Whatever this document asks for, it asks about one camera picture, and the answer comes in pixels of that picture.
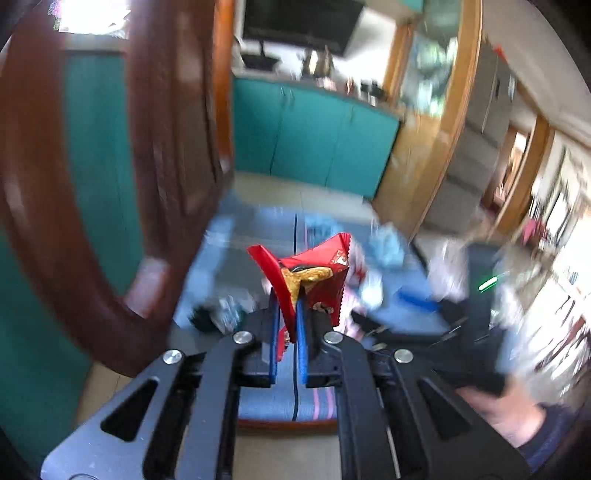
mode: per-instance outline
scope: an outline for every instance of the black metal bracket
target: black metal bracket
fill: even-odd
[[[300,375],[335,388],[343,479],[529,478],[521,455],[435,371],[428,345],[368,352],[305,305]],[[230,479],[240,389],[272,386],[278,317],[271,298],[207,354],[157,358],[49,454],[42,478]]]

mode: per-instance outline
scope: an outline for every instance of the pink stripe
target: pink stripe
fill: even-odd
[[[330,420],[335,413],[335,392],[332,388],[326,389],[326,399],[329,401],[329,414],[326,418]]]
[[[320,397],[318,396],[318,389],[314,388],[312,393],[314,394],[314,416],[312,417],[312,420],[318,420],[318,417],[320,416]]]

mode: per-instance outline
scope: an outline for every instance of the brown wooden door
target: brown wooden door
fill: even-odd
[[[49,4],[19,23],[0,77],[0,212],[15,255],[70,336],[107,367],[135,375],[166,347],[185,275],[232,174],[217,153],[214,4],[132,4],[126,65],[145,258],[124,298],[107,282],[76,207]]]

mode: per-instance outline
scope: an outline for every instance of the red snack bag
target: red snack bag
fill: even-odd
[[[332,325],[339,324],[349,271],[350,242],[349,233],[338,233],[317,247],[281,259],[262,245],[248,248],[248,253],[273,285],[292,342],[296,338],[296,301],[300,286],[306,289],[309,307],[327,311]]]

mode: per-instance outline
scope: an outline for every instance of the black object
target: black object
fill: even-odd
[[[41,0],[6,0],[0,2],[0,50],[12,35],[14,28],[29,10]]]
[[[376,97],[378,100],[385,100],[388,97],[388,92],[383,88],[380,88],[376,80],[372,80],[369,94],[372,97]]]
[[[272,72],[275,65],[280,61],[277,57],[268,57],[265,54],[265,45],[261,40],[259,42],[260,55],[251,53],[241,53],[242,61],[247,69],[262,70],[264,72]]]
[[[496,288],[479,289],[494,275],[497,253],[498,247],[493,245],[474,243],[466,247],[468,298],[459,303],[447,299],[438,303],[439,313],[449,326],[443,336],[401,335],[357,312],[352,312],[353,320],[391,351],[412,346],[412,350],[423,352],[430,368],[455,387],[467,383],[500,397],[505,376],[497,373],[496,362],[506,331],[500,326],[491,328]]]
[[[2,480],[38,480],[37,475],[18,454],[0,429],[0,468]]]
[[[279,311],[269,304],[246,317],[248,343],[225,337],[207,354],[156,359],[48,455],[43,479],[231,478],[240,389],[274,382]],[[335,387],[342,477],[528,478],[519,452],[432,369],[428,348],[406,340],[407,363],[368,352],[298,301],[300,373],[307,387]],[[453,385],[471,382],[456,373]]]
[[[246,0],[242,36],[344,55],[362,10],[355,0]]]
[[[197,330],[203,333],[217,332],[218,329],[212,322],[212,311],[205,307],[196,307],[193,309],[193,314],[189,318],[189,322]]]

